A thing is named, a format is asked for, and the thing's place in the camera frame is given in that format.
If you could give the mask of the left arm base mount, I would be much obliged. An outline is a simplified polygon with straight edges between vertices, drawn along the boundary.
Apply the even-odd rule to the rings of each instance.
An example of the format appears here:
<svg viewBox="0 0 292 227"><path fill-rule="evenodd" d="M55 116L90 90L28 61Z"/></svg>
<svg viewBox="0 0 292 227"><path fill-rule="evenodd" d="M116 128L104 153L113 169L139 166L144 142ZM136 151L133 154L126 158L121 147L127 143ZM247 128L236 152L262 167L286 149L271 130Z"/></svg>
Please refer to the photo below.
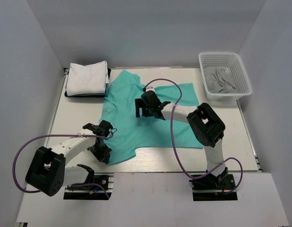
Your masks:
<svg viewBox="0 0 292 227"><path fill-rule="evenodd" d="M88 186L67 186L64 200L107 201L113 190L114 174L95 174Z"/></svg>

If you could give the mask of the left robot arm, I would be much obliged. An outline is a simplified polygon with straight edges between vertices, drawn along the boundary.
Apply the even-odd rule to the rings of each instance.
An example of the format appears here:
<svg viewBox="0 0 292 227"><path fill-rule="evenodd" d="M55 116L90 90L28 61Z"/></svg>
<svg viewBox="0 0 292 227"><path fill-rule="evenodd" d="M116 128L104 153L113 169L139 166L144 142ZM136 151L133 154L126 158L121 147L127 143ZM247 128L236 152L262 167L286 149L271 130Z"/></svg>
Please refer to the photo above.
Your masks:
<svg viewBox="0 0 292 227"><path fill-rule="evenodd" d="M94 170L84 164L68 167L67 164L84 150L90 151L101 163L107 164L111 149L105 140L113 137L113 126L102 120L99 125L88 123L67 140L50 148L41 146L35 152L25 181L37 190L55 195L61 187L70 189L101 188L95 181Z"/></svg>

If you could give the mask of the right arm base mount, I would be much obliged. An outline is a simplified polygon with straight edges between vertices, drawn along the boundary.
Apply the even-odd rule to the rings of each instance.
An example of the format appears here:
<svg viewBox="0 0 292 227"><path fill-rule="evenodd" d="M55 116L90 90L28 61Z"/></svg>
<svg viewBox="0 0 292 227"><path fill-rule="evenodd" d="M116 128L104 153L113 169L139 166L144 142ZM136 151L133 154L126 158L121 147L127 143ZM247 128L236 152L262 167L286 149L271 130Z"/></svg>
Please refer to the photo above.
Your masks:
<svg viewBox="0 0 292 227"><path fill-rule="evenodd" d="M237 201L238 196L233 190L235 185L233 174L228 174L217 186L208 177L198 180L190 179L193 201Z"/></svg>

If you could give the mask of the teal t-shirt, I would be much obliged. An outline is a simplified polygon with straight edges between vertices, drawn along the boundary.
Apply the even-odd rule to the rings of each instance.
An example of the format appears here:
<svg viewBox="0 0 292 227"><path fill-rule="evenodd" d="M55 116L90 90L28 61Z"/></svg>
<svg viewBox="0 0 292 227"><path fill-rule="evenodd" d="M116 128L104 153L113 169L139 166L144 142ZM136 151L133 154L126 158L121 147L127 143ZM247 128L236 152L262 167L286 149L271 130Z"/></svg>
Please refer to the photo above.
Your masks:
<svg viewBox="0 0 292 227"><path fill-rule="evenodd" d="M111 165L133 158L137 148L172 147L170 121L136 117L135 99L141 97L143 87L137 74L123 70L110 84L103 98L101 119L110 122L117 130L112 139L105 141L112 149ZM188 124L173 121L173 132L176 147L203 148Z"/></svg>

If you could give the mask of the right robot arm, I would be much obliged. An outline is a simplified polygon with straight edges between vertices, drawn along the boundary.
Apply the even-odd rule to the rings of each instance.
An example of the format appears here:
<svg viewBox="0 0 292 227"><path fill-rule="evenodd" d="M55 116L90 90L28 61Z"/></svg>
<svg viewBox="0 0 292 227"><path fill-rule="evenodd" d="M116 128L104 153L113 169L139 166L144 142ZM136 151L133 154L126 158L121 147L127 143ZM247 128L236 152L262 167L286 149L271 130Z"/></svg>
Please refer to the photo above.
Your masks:
<svg viewBox="0 0 292 227"><path fill-rule="evenodd" d="M137 118L154 117L170 121L173 151L186 176L193 180L205 178L215 189L224 185L225 177L228 175L222 152L225 124L209 104L183 106L169 101L161 102L154 91L148 90L140 98L135 99L135 109ZM206 174L198 177L191 176L182 166L175 147L174 120L188 124L196 139L204 146L207 161Z"/></svg>

